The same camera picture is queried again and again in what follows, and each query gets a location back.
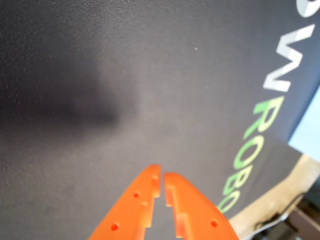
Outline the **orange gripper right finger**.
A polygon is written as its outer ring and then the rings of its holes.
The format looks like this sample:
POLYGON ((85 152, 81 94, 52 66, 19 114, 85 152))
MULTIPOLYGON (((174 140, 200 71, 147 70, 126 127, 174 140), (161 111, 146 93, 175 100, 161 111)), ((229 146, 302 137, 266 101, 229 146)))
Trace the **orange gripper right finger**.
POLYGON ((191 182, 175 172, 164 174, 166 206, 172 208, 175 234, 184 240, 237 240, 228 219, 191 182))

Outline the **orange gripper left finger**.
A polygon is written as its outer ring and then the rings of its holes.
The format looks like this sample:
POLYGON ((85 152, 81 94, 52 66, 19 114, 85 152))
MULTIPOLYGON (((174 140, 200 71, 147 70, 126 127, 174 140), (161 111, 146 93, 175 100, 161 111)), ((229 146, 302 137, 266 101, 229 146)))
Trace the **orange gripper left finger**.
POLYGON ((146 167, 124 191, 89 237, 90 240, 143 240, 152 226, 155 199, 161 194, 161 166, 146 167))

